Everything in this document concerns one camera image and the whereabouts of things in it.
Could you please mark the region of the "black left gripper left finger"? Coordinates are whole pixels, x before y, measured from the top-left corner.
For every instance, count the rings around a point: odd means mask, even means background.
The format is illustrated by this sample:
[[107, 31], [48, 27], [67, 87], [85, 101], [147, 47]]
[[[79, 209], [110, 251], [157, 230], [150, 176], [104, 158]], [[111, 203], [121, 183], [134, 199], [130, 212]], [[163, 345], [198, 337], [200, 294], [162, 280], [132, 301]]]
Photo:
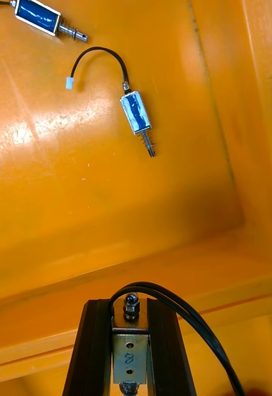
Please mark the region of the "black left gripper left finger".
[[63, 395], [109, 395], [111, 317], [107, 299], [83, 307]]

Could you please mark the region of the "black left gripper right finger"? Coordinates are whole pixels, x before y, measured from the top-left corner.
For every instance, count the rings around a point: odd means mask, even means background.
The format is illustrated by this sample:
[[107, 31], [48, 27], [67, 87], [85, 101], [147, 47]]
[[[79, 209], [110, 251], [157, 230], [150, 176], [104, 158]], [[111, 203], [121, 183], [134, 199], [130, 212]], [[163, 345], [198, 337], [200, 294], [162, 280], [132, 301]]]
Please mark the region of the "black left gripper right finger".
[[196, 395], [176, 313], [155, 299], [147, 301], [148, 395]]

